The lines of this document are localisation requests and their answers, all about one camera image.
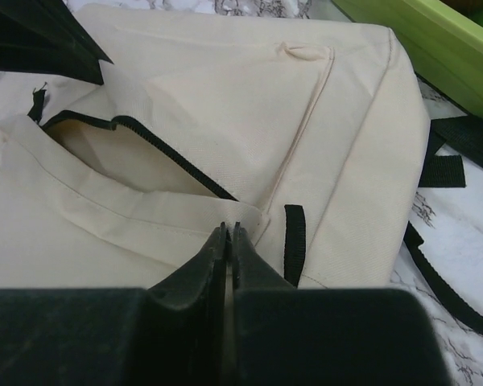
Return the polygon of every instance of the canvas backpack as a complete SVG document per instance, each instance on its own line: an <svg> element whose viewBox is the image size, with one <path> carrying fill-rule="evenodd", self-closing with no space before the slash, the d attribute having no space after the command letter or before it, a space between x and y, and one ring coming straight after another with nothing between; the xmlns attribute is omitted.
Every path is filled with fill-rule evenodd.
<svg viewBox="0 0 483 386"><path fill-rule="evenodd" d="M0 82L0 287L148 287L222 222L294 284L390 280L429 130L390 29L75 16L103 85Z"/></svg>

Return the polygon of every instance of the black webbing strap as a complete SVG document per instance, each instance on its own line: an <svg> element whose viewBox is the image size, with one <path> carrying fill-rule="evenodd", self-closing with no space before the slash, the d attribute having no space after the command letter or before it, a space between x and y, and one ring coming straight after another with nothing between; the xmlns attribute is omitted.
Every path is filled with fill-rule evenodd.
<svg viewBox="0 0 483 386"><path fill-rule="evenodd" d="M483 120L456 117L431 121L431 130L440 135L458 153L483 168Z"/></svg>
<svg viewBox="0 0 483 386"><path fill-rule="evenodd" d="M439 156L435 153L445 143L435 130L429 133L426 158L419 187L465 187L464 163L460 155Z"/></svg>
<svg viewBox="0 0 483 386"><path fill-rule="evenodd" d="M424 279L429 284L435 296L452 316L472 328L478 334L483 335L483 316L478 314L435 271L419 249L419 246L423 242L423 238L413 228L413 225L408 223L406 233L404 234L404 244L406 244L413 262L424 276Z"/></svg>
<svg viewBox="0 0 483 386"><path fill-rule="evenodd" d="M306 218L300 205L285 205L287 228L284 240L284 278L299 285L306 260Z"/></svg>
<svg viewBox="0 0 483 386"><path fill-rule="evenodd" d="M466 187L460 155L434 156L423 168L419 187Z"/></svg>
<svg viewBox="0 0 483 386"><path fill-rule="evenodd" d="M39 124L41 121L41 117L43 116L43 107L45 105L45 93L47 90L44 89L45 85L38 91L32 93L32 99L34 101L30 111L27 115L31 118L32 121Z"/></svg>

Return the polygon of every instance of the seam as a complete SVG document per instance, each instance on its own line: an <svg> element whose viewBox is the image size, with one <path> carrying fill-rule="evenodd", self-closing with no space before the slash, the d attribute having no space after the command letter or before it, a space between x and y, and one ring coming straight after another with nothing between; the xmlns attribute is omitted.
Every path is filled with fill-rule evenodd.
<svg viewBox="0 0 483 386"><path fill-rule="evenodd" d="M308 275L306 275L306 274L304 274L304 273L303 273L302 275L300 275L300 276L304 276L304 277L306 277L307 279L309 279L309 280L311 280L311 281L314 281L316 284L318 284L318 285L322 285L322 287L324 287L324 288L328 288L327 286L325 286L324 284L322 284L322 283L321 283L321 282L319 282L318 280L314 279L313 277L309 277Z"/></svg>
<svg viewBox="0 0 483 386"><path fill-rule="evenodd" d="M179 228L173 227L171 225L164 225L164 224L152 223L152 222L146 221L146 220L133 219L131 217L126 217L124 215L121 215L121 214L119 214L119 213L117 213L115 211L111 211L107 207L103 207L99 203L95 203L91 199L89 199L89 198L84 197L83 195L81 195L79 192L74 191L71 187L69 187L68 185L66 185L65 183L63 183L56 176L52 175L47 169L45 169L45 167L43 166L43 164L37 159L36 156L33 155L32 152L29 151L29 149L27 149L25 146L23 146L20 142L18 142L14 138L11 138L11 140L14 141L14 142L16 142L18 145L20 145L26 152L28 152L33 157L33 159L41 167L41 169L43 169L43 171L45 172L45 175L50 180L54 181L57 185L60 185L66 191L69 191L75 198L80 199L80 200L84 200L85 202L92 204L99 211L104 211L104 212L110 213L110 214L112 214L112 215L114 215L114 216L116 216L116 217L118 217L118 218L120 218L122 220L129 220L129 221L133 221L135 223L146 224L146 225L149 225L149 226L151 226L153 228L157 228L157 229L159 229L159 230L161 230L163 232L176 233L176 234L181 234L181 235L185 235L185 236L192 236L192 237L195 237L195 238L202 238L202 237L199 236L199 235L197 235L197 234L193 234L193 233L189 233L189 232L200 232L200 233L203 233L204 235L207 235L207 232L187 230L185 228L183 228L182 230L180 230Z"/></svg>
<svg viewBox="0 0 483 386"><path fill-rule="evenodd" d="M379 86L378 86L378 89L376 90L376 93L374 94L374 98L373 100L370 102L370 105L369 105L369 108L367 109L367 111L365 112L365 116L363 117L363 119L361 120L361 124L360 124L360 127L357 131L357 134L354 136L354 139L353 139L353 143L351 144L351 147L349 149L349 152L347 152L347 157L345 157L345 160L344 160L344 164L342 166L342 168L340 169L340 173L338 174L338 177L336 178L336 183L335 183L335 186L334 188L332 189L332 194L331 196L329 197L329 200L328 202L326 203L325 207L324 207L324 212L322 214L322 216L320 217L320 222L319 222L319 225L316 227L315 229L315 233L313 234L313 237L312 237L312 240L311 242L309 243L308 245L308 248L313 244L313 242L315 241L315 238L316 238L316 235L319 231L319 229L321 228L321 223L322 223L322 220L324 219L324 217L326 216L327 214L327 211L329 209L329 204L331 203L332 201L332 197L333 195L335 194L336 192L336 189L338 188L338 183L340 182L340 178L345 170L345 167L347 166L347 160L349 159L349 157L351 156L352 152L353 152L353 148L354 148L354 144L356 143L357 139L359 138L360 136L360 133L361 133L361 128L363 127L363 125L365 124L368 116L369 116L369 112L370 110L372 109L375 101L377 100L378 98L378 95L382 89L382 84L383 84L383 80L385 79L385 76L387 75L389 69L390 69L390 62L392 60L392 30L389 28L388 29L388 36L389 36L389 39L388 39L388 44L389 44L389 54L388 54L388 60L386 62L386 67L385 67L385 71L383 71L383 75L381 77L381 80L379 81Z"/></svg>
<svg viewBox="0 0 483 386"><path fill-rule="evenodd" d="M352 55L354 52L358 52L358 51L361 51L361 50L364 50L364 49L370 48L370 47L381 46L383 44L389 44L390 45L390 39L388 39L388 40L386 40L384 42L373 43L373 44L368 44L368 45L365 45L365 46L351 48L348 51L343 51L343 52L340 52L340 53L336 54L336 56L338 56L339 58L343 58L344 56Z"/></svg>
<svg viewBox="0 0 483 386"><path fill-rule="evenodd" d="M179 42L179 43L195 43L199 46L212 46L212 47L232 47L232 43L218 43L218 42L213 42L211 40L194 40L194 39L186 39L186 38L178 38L178 37L173 37L173 36L168 36L168 35L161 35L157 33L151 33L151 32L145 32L145 31L140 31L140 30L135 30L134 28L131 27L123 27L120 28L118 26L111 26L115 31L117 32L127 32L133 35L141 35L141 36L147 36L151 38L156 38L156 39L161 39L161 40L167 40L169 42ZM237 46L239 47L267 47L273 43L260 43L260 44L244 44L244 43L236 43Z"/></svg>
<svg viewBox="0 0 483 386"><path fill-rule="evenodd" d="M270 198L266 201L266 204L264 205L266 207L266 213L268 214L270 212L270 207L272 203L274 202L274 197L279 189L279 185L281 181L283 180L283 176L285 172L287 171L287 168L290 166L291 159L294 158L295 151L297 150L297 146L299 145L300 138L303 137L304 133L308 129L309 126L309 121L310 118L315 111L315 107L319 101L319 99L322 97L324 89L326 85L329 82L329 77L331 76L331 71L332 71L332 66L334 65L334 59L335 59L335 51L334 48L328 47L329 49L329 57L328 57L328 63L324 68L324 74L325 74L325 79L322 85L320 86L320 91L318 92L318 95L314 100L311 102L311 105L306 107L306 110L304 111L303 118L301 120L301 124L297 132L295 133L295 138L290 146L290 149L287 152L287 155L285 159L283 160L283 164L280 166L278 170L278 178L277 181L275 182L274 186L272 187L272 193L270 194Z"/></svg>

